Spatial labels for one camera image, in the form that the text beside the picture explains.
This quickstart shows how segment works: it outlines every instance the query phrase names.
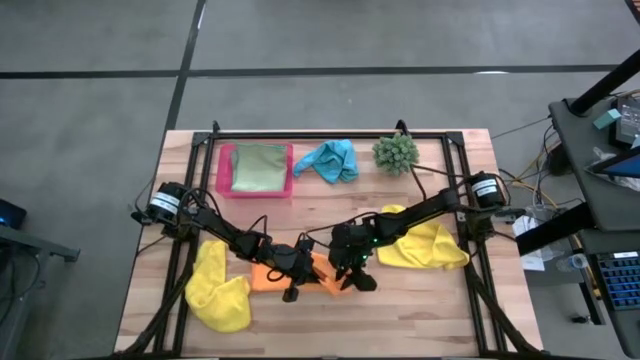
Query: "yellow towel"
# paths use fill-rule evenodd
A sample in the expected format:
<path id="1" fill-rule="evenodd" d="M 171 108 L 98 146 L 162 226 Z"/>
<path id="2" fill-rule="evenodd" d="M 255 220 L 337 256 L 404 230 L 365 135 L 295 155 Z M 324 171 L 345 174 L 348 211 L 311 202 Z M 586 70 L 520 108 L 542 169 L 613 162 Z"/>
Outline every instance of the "yellow towel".
<path id="1" fill-rule="evenodd" d="M 386 205 L 382 212 L 398 213 L 405 208 Z M 467 265 L 469 254 L 460 250 L 447 229 L 432 222 L 416 225 L 393 245 L 378 248 L 378 259 L 391 266 L 408 268 L 444 267 L 455 269 Z"/>
<path id="2" fill-rule="evenodd" d="M 213 330 L 229 333 L 249 326 L 251 310 L 247 279 L 238 276 L 225 282 L 226 253 L 222 241 L 202 243 L 185 294 L 198 319 Z"/>

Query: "teal towel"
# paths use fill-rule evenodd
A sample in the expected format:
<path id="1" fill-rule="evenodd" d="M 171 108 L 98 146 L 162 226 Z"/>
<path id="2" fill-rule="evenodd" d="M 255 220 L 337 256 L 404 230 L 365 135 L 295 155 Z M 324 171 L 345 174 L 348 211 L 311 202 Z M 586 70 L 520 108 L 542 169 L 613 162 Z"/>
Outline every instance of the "teal towel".
<path id="1" fill-rule="evenodd" d="M 329 140 L 320 145 L 298 161 L 293 167 L 293 175 L 300 176 L 309 166 L 332 184 L 338 179 L 349 182 L 358 177 L 356 151 L 350 140 Z"/>

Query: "concrete floor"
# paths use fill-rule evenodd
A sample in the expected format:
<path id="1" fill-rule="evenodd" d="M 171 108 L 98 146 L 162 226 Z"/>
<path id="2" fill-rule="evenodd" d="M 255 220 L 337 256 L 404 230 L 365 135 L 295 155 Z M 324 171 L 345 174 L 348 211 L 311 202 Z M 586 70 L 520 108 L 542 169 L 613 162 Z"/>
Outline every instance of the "concrete floor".
<path id="1" fill-rule="evenodd" d="M 0 0 L 0 72 L 178 69 L 195 6 Z M 622 0 L 209 0 L 192 68 L 615 64 L 640 47 L 639 35 Z M 208 129 L 213 119 L 226 129 L 386 128 L 404 119 L 497 134 L 602 76 L 197 78 L 176 128 Z M 0 198 L 29 210 L 27 231 L 82 248 L 78 263 L 50 268 L 20 358 L 112 350 L 140 234 L 129 208 L 154 172 L 175 85 L 0 80 Z M 524 168 L 548 124 L 496 139 L 498 164 Z M 571 176 L 547 178 L 544 189 L 558 201 L 580 196 Z M 514 196 L 516 205 L 530 199 Z M 577 286 L 530 286 L 547 350 L 626 358 L 610 326 L 568 322 L 584 312 Z"/>

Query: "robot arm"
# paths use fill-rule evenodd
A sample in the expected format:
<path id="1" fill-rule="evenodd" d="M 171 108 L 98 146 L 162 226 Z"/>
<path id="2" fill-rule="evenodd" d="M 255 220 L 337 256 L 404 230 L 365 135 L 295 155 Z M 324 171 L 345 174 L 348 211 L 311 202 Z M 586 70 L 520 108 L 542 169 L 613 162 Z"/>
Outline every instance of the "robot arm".
<path id="1" fill-rule="evenodd" d="M 495 178 L 483 172 L 465 180 L 471 185 L 479 208 L 460 203 L 457 189 L 444 189 L 437 195 L 417 203 L 399 213 L 375 214 L 362 219 L 362 224 L 342 223 L 333 227 L 329 244 L 329 261 L 337 269 L 337 279 L 347 276 L 343 287 L 355 285 L 360 291 L 373 291 L 376 282 L 362 271 L 373 249 L 388 246 L 403 237 L 413 226 L 444 213 L 461 211 L 469 214 L 467 226 L 475 238 L 491 232 L 491 215 L 505 205 L 504 196 Z"/>
<path id="2" fill-rule="evenodd" d="M 195 191 L 199 189 L 190 189 L 178 183 L 163 183 L 147 209 L 144 212 L 134 212 L 131 216 L 142 225 L 163 224 L 163 234 L 172 238 L 178 237 L 184 231 L 190 231 L 192 227 L 215 235 L 227 243 L 229 250 L 238 258 L 267 265 L 289 276 L 292 279 L 291 287 L 283 297 L 287 302 L 296 300 L 295 286 L 317 281 L 312 270 L 312 240 L 299 239 L 294 247 L 276 245 L 267 234 L 236 228 L 222 218 L 219 211 L 210 208 L 201 200 L 196 201 L 197 206 L 185 209 L 191 200 L 190 195 Z"/>

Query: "green cloth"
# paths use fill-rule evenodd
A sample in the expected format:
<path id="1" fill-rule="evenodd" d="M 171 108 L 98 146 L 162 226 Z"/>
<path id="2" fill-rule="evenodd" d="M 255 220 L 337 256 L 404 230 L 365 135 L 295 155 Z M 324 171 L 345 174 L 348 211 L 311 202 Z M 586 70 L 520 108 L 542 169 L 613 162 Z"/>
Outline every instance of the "green cloth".
<path id="1" fill-rule="evenodd" d="M 231 154 L 231 191 L 282 191 L 287 176 L 286 159 L 286 146 L 236 144 L 236 149 Z"/>

